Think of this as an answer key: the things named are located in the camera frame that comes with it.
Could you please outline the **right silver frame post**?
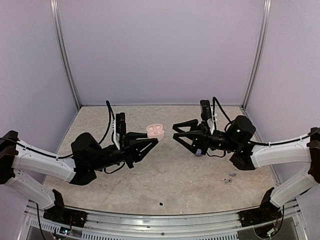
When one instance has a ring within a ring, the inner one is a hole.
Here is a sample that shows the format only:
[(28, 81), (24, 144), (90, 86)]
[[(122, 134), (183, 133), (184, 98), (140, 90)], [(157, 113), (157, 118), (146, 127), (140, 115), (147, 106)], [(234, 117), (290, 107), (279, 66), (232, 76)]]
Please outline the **right silver frame post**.
[(257, 47), (255, 50), (253, 65), (252, 65), (251, 72), (249, 75), (248, 85), (247, 85), (244, 99), (243, 99), (243, 102), (241, 105), (244, 112), (247, 110), (247, 108), (249, 106), (249, 102), (250, 102), (250, 99), (251, 99), (251, 96), (252, 96), (252, 93), (254, 90), (254, 85), (255, 85), (255, 82), (257, 79), (259, 66), (261, 63), (262, 56), (263, 56), (266, 36), (267, 36), (267, 32), (268, 32), (268, 25), (269, 25), (269, 21), (270, 21), (271, 5), (272, 5), (271, 0), (264, 1), (262, 19), (261, 19), (260, 30), (259, 30), (259, 34), (258, 34)]

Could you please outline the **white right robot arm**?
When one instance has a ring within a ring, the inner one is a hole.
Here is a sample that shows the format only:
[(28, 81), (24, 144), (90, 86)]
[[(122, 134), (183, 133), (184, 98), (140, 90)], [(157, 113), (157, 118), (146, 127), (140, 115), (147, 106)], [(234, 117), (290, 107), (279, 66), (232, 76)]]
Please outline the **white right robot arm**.
[(253, 171), (270, 165), (304, 162), (303, 168), (281, 185), (266, 193), (266, 199), (256, 210), (256, 218), (266, 222), (289, 200), (320, 183), (320, 130), (310, 129), (309, 134), (282, 142), (253, 142), (256, 128), (245, 116), (239, 115), (230, 122), (226, 131), (217, 130), (206, 121), (176, 123), (173, 139), (195, 155), (206, 155), (208, 150), (231, 153), (230, 161), (242, 171)]

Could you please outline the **pink earbud charging case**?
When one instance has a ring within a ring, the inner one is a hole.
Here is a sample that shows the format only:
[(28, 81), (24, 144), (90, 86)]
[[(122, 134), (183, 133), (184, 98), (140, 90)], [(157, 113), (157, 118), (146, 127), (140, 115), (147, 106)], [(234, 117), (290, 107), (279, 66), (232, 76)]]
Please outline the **pink earbud charging case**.
[(165, 131), (161, 123), (153, 123), (146, 127), (147, 137), (149, 139), (157, 139), (159, 142), (164, 139)]

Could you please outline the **purple round charging case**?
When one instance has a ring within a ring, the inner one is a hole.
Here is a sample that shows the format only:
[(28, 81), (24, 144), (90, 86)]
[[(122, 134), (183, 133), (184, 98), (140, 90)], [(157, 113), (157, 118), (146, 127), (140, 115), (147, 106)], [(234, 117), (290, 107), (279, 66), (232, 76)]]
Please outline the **purple round charging case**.
[(202, 157), (202, 150), (201, 149), (197, 149), (196, 153), (194, 154), (196, 157)]

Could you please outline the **purple earbud near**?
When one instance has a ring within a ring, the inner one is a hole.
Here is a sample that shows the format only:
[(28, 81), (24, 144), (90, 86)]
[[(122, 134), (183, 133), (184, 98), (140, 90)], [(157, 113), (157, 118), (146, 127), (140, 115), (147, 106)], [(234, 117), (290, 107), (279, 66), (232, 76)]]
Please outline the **purple earbud near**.
[(223, 182), (224, 184), (228, 184), (228, 183), (231, 183), (233, 180), (231, 178), (223, 178), (220, 181)]

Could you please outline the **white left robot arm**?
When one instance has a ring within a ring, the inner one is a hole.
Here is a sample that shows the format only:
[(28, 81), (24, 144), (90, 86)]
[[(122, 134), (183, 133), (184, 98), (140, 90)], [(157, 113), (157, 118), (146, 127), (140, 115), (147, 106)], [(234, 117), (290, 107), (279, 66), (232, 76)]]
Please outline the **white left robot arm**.
[(0, 183), (36, 202), (42, 209), (50, 209), (50, 214), (63, 223), (70, 218), (70, 211), (64, 207), (62, 195), (45, 188), (25, 173), (26, 170), (85, 186), (96, 179), (97, 171), (105, 172), (108, 167), (132, 169), (158, 142), (145, 133), (129, 132), (118, 143), (101, 147), (85, 132), (71, 144), (71, 155), (62, 156), (27, 144), (11, 130), (0, 139)]

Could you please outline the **silver front aluminium rail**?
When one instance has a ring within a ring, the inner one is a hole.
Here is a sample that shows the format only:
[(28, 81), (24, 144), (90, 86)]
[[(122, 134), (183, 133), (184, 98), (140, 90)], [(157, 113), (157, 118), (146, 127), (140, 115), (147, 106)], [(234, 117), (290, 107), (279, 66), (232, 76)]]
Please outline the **silver front aluminium rail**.
[(238, 210), (178, 215), (139, 215), (84, 209), (83, 227), (44, 219), (29, 201), (18, 240), (307, 240), (309, 236), (296, 200), (284, 207), (279, 220), (242, 226)]

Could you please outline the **left silver frame post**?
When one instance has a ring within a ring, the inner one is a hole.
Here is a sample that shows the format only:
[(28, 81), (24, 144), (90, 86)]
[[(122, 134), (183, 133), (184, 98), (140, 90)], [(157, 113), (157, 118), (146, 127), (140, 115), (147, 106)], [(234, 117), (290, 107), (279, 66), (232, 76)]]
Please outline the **left silver frame post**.
[(74, 80), (74, 77), (72, 74), (70, 61), (69, 61), (68, 53), (67, 53), (67, 48), (66, 48), (65, 41), (64, 41), (63, 28), (62, 28), (62, 22), (61, 22), (61, 18), (60, 18), (58, 1), (57, 0), (50, 0), (50, 8), (51, 8), (51, 14), (52, 14), (55, 35), (57, 38), (58, 49), (59, 49), (63, 69), (65, 72), (67, 84), (69, 86), (74, 105), (75, 105), (77, 111), (79, 111), (82, 107), (82, 104), (81, 104), (79, 93), (78, 93), (76, 83), (75, 83), (75, 80)]

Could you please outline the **silver frame post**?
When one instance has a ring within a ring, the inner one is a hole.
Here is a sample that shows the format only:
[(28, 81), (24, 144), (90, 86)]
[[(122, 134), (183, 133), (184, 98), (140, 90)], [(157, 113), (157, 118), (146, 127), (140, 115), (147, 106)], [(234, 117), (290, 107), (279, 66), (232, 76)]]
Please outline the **silver frame post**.
[(50, 8), (51, 8), (51, 14), (52, 14), (55, 35), (57, 38), (58, 49), (59, 49), (63, 69), (65, 72), (67, 84), (69, 86), (74, 105), (75, 105), (77, 111), (79, 111), (82, 107), (82, 104), (81, 104), (79, 93), (78, 93), (76, 83), (75, 83), (75, 80), (74, 80), (74, 77), (72, 74), (70, 61), (69, 61), (68, 53), (67, 53), (67, 48), (66, 48), (65, 41), (64, 41), (63, 28), (62, 28), (62, 22), (61, 22), (61, 18), (60, 18), (58, 1), (57, 0), (50, 0)]
[(252, 65), (251, 72), (249, 75), (248, 85), (247, 85), (244, 99), (243, 99), (243, 102), (241, 105), (244, 112), (247, 110), (247, 108), (249, 106), (249, 102), (250, 102), (250, 99), (251, 99), (251, 96), (252, 96), (252, 93), (254, 90), (254, 85), (255, 85), (255, 82), (257, 79), (259, 66), (261, 63), (262, 56), (263, 56), (266, 36), (267, 36), (267, 32), (268, 32), (268, 25), (269, 25), (269, 21), (270, 21), (271, 5), (272, 5), (271, 0), (264, 1), (262, 19), (261, 19), (260, 30), (259, 30), (259, 34), (258, 34), (257, 47), (255, 50), (253, 65)]

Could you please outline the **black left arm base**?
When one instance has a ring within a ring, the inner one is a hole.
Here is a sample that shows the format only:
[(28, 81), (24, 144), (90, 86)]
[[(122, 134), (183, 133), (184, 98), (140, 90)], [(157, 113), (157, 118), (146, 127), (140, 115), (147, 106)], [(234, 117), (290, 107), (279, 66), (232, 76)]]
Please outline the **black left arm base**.
[(56, 223), (69, 225), (70, 227), (84, 228), (88, 213), (81, 210), (67, 208), (64, 204), (62, 194), (52, 190), (54, 194), (53, 206), (45, 209), (43, 218)]

